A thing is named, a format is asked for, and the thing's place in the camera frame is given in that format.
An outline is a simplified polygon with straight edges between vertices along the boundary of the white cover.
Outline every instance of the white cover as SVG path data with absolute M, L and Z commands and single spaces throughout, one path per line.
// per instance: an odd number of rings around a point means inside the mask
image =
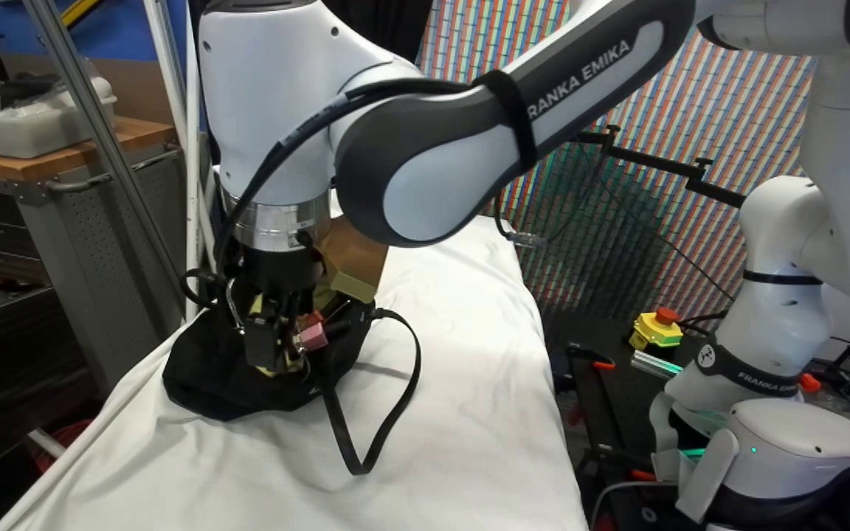
M 345 473 L 319 401 L 229 425 L 181 410 L 161 385 L 162 345 L 0 529 L 587 529 L 541 314 L 494 221 L 389 252 L 378 305 L 409 316 L 426 367 L 373 476 Z M 409 335 L 375 324 L 341 385 L 363 454 L 410 364 Z

